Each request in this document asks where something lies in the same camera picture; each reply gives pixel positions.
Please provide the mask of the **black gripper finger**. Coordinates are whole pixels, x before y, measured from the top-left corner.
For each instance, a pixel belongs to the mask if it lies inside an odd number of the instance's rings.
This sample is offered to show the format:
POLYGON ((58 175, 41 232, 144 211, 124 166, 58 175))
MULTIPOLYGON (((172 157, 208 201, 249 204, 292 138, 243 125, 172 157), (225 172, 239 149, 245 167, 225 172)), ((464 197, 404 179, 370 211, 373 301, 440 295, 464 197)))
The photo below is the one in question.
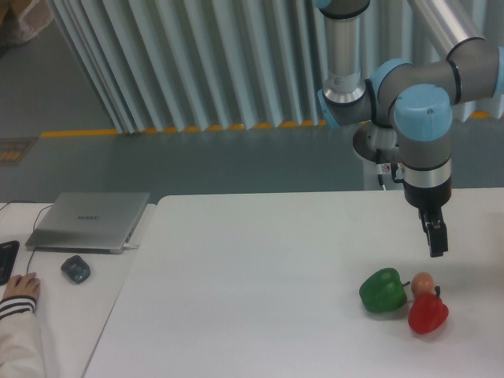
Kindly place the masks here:
POLYGON ((418 217, 421 221, 422 229, 423 229, 423 232, 426 236, 427 243, 430 246, 431 245, 431 236, 430 236, 430 231, 429 231, 430 223, 429 223, 428 213, 426 213, 422 209, 419 209, 418 210, 418 217))
POLYGON ((441 209, 428 215, 428 245, 432 258, 442 257, 448 251, 447 226, 441 209))

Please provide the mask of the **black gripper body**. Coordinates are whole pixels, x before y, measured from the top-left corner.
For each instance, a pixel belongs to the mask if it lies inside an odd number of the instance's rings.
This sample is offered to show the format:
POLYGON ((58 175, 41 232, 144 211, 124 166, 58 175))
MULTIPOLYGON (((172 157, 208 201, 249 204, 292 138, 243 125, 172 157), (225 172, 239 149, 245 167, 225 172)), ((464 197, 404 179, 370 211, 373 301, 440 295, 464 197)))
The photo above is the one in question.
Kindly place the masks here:
POLYGON ((438 209, 451 197, 451 183, 442 183, 436 187, 415 187, 404 183, 406 201, 418 209, 438 209))

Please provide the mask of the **white sleeved forearm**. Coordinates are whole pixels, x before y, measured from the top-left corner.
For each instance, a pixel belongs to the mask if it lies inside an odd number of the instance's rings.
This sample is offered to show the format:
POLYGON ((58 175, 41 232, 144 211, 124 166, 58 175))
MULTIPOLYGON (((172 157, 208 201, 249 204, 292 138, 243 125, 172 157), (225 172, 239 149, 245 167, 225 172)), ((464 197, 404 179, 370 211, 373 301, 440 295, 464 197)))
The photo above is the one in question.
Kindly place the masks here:
POLYGON ((25 295, 1 300, 1 377, 46 376, 36 304, 25 295))

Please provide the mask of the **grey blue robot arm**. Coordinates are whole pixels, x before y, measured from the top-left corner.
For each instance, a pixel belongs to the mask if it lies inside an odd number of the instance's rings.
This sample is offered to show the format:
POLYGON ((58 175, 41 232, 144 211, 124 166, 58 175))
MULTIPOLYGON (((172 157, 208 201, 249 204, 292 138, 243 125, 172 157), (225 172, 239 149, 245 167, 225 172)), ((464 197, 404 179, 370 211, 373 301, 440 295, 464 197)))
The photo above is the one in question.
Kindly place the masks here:
POLYGON ((451 196, 454 106, 503 93, 503 49, 491 45, 458 1, 412 1, 441 59, 417 66, 395 58, 368 79, 361 74, 360 21, 367 1, 317 1, 325 19, 328 76, 318 92, 326 123, 372 123, 354 150, 389 165, 418 211, 430 255, 447 252, 443 206, 451 196))

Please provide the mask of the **person's hand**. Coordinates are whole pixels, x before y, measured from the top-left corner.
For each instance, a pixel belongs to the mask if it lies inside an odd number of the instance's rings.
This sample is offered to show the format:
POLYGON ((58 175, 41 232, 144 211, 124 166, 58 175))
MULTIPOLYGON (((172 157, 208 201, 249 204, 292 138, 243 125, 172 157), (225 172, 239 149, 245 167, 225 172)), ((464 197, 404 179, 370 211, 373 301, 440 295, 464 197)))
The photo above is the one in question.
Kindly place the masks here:
POLYGON ((16 275, 6 284, 1 300, 1 312, 22 309, 34 312, 40 294, 40 279, 35 272, 24 276, 16 275))

